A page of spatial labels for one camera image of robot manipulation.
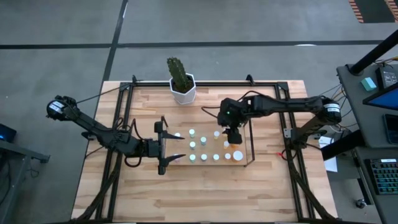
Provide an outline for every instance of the white hexagonal pot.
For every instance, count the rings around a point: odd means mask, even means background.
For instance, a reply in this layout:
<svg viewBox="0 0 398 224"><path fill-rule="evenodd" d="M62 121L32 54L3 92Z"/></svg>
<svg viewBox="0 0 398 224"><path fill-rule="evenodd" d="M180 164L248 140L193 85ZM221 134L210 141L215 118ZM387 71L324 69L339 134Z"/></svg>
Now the white hexagonal pot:
<svg viewBox="0 0 398 224"><path fill-rule="evenodd" d="M177 101L181 105L187 105L192 103L195 100L195 96L197 95L197 86L195 84L195 79L193 78L193 75L188 73L187 75L191 77L193 82L193 87L186 93L179 93L177 91L174 91L172 88L173 78L169 80L170 91L173 93L175 101Z"/></svg>

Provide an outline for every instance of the concrete floor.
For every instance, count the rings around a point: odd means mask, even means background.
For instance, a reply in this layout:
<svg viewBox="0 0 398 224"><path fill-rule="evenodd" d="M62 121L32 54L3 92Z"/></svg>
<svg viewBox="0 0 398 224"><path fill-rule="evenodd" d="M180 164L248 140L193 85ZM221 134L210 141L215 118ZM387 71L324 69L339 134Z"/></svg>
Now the concrete floor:
<svg viewBox="0 0 398 224"><path fill-rule="evenodd" d="M0 45L112 42L122 0L2 0ZM397 24L360 24L347 0L130 0L119 43L192 41L381 40ZM166 58L181 58L197 80L304 80L309 95L338 84L335 68L354 63L374 45L117 49L110 80L166 80ZM72 123L45 118L55 95L79 100L99 92L109 49L0 50L0 123L18 130L21 146L51 154L28 175L13 223L70 218L87 141ZM387 56L397 55L394 48ZM80 109L94 115L96 100ZM352 116L343 124L352 124ZM356 181L330 177L339 217L380 222L358 210Z"/></svg>

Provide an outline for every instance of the wooden table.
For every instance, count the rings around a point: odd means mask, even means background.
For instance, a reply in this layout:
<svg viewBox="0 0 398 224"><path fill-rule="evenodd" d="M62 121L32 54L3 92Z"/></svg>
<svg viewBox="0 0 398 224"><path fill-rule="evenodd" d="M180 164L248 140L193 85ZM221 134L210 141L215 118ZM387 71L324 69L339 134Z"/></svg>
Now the wooden table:
<svg viewBox="0 0 398 224"><path fill-rule="evenodd" d="M287 82L292 98L307 96L303 81ZM105 82L102 92L116 88L119 84L120 82ZM153 133L154 122L159 121L162 115L170 126L213 123L216 122L215 119L202 112L200 106L219 106L222 99L238 99L248 90L275 97L271 87L198 87L195 102L184 106L189 107L192 114L185 114L181 113L181 106L174 101L168 88L135 87L129 119L137 119L141 136L156 139ZM118 91L112 91L99 99L95 119L108 127L112 125L117 95ZM312 115L295 113L295 117L297 126L301 126ZM296 221L287 163L276 154L284 149L279 115L253 119L252 125L256 160L246 168L169 166L166 174L160 176L157 175L157 159L144 158L138 168L122 164L114 221ZM89 143L88 153L99 146L97 142ZM336 217L321 152L309 147L303 150L303 156L311 190L327 211ZM98 193L105 158L106 150L102 149L86 159L72 218L82 214ZM306 215L301 191L300 198ZM103 215L108 211L108 202L109 196L105 200Z"/></svg>

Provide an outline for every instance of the keyboard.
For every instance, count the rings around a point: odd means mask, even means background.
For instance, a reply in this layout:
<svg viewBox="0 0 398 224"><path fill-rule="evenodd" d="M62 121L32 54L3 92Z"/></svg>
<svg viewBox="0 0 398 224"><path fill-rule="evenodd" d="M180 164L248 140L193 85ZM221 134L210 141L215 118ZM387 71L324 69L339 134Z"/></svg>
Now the keyboard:
<svg viewBox="0 0 398 224"><path fill-rule="evenodd" d="M398 195L398 159L366 159L378 195Z"/></svg>

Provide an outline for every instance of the caster wheel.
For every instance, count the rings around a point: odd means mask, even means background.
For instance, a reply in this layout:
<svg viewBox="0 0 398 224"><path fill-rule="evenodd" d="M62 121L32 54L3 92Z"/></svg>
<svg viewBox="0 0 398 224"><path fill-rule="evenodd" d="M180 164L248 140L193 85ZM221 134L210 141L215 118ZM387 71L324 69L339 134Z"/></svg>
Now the caster wheel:
<svg viewBox="0 0 398 224"><path fill-rule="evenodd" d="M364 199L359 199L359 200L357 200L357 201L355 202L355 205L356 205L357 208L360 208L360 209L362 209L362 208L368 206L368 205L366 204L366 202L365 202Z"/></svg>

